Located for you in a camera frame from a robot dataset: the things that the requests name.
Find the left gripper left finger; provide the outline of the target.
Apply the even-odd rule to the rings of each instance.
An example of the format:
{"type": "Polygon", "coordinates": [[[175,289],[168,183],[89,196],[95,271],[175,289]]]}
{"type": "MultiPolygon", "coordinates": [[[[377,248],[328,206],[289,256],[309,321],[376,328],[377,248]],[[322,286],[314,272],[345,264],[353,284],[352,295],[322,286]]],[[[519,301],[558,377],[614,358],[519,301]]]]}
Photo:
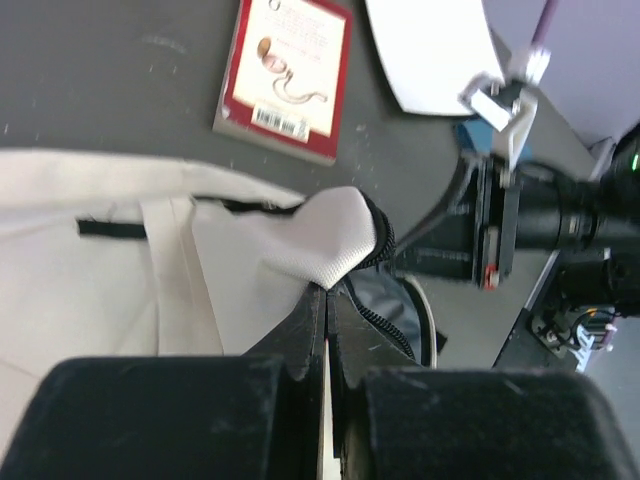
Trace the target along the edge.
{"type": "Polygon", "coordinates": [[[5,479],[316,479],[326,294],[241,356],[67,360],[41,382],[5,479]]]}

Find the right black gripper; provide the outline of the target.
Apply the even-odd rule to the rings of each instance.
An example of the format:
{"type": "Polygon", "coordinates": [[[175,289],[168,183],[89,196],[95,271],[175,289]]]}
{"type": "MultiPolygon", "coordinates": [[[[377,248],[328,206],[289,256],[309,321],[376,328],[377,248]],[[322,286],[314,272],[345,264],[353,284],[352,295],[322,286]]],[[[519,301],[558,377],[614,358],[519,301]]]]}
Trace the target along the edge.
{"type": "Polygon", "coordinates": [[[398,243],[397,272],[493,290],[519,249],[584,249],[597,229],[594,185],[558,167],[495,156],[460,159],[434,209],[398,243]]]}

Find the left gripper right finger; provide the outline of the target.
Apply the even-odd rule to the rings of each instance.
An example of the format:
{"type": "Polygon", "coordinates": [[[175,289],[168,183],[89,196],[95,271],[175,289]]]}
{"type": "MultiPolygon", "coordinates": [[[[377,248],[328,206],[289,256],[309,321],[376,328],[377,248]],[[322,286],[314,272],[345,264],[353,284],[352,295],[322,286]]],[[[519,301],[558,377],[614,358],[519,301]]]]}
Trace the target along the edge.
{"type": "Polygon", "coordinates": [[[327,300],[334,446],[345,479],[635,479],[601,391],[553,370],[412,362],[356,310],[327,300]]]}

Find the cream canvas student backpack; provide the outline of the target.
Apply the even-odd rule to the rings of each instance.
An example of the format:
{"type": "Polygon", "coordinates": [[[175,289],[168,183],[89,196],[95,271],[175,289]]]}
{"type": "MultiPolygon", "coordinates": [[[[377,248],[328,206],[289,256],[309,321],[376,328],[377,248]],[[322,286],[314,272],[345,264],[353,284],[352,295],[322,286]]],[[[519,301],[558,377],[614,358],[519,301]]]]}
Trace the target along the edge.
{"type": "Polygon", "coordinates": [[[1,445],[42,379],[75,357],[237,355],[304,290],[348,280],[415,360],[437,364],[431,306],[382,269],[392,233],[353,186],[304,197],[179,159],[1,154],[1,445]]]}

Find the red cover book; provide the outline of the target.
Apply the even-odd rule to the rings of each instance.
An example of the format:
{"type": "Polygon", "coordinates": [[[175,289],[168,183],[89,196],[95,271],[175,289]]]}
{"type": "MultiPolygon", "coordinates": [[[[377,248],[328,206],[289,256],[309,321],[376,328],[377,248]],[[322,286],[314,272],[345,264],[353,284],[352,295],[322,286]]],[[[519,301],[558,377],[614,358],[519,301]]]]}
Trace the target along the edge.
{"type": "Polygon", "coordinates": [[[243,1],[212,128],[331,166],[338,144],[352,14],[332,1],[243,1]]]}

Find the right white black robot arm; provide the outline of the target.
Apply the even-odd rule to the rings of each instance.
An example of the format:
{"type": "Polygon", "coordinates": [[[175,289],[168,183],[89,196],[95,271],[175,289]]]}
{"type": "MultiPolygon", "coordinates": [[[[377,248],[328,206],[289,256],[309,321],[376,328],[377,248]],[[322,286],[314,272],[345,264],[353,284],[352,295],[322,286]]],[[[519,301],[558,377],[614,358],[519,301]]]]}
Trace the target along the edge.
{"type": "Polygon", "coordinates": [[[639,312],[639,145],[577,180],[524,152],[515,171],[481,120],[456,125],[459,162],[434,209],[400,241],[395,268],[497,288],[519,250],[550,258],[501,347],[498,368],[583,370],[618,319],[639,312]]]}

